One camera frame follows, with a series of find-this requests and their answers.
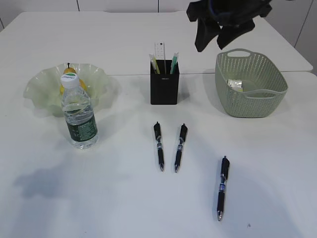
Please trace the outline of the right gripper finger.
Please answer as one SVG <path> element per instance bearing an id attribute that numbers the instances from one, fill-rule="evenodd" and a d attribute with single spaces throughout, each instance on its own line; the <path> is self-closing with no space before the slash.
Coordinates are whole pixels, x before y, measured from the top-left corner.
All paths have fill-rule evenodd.
<path id="1" fill-rule="evenodd" d="M 224 26 L 222 27 L 220 34 L 217 38 L 217 44 L 220 49 L 225 48 L 228 44 L 234 41 L 236 38 L 240 37 L 241 35 L 252 31 L 255 26 L 239 26 L 239 27 L 231 27 L 231 26 Z"/>
<path id="2" fill-rule="evenodd" d="M 209 42 L 221 31 L 219 24 L 213 19 L 198 19 L 195 47 L 198 52 L 202 52 Z"/>

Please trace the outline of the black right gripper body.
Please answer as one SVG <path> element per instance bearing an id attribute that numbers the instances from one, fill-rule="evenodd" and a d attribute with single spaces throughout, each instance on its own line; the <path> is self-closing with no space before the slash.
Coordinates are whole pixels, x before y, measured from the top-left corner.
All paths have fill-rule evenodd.
<path id="1" fill-rule="evenodd" d="M 253 19 L 266 17 L 272 10 L 269 0 L 200 0 L 189 3 L 186 10 L 191 22 L 198 21 L 206 31 L 252 31 Z"/>

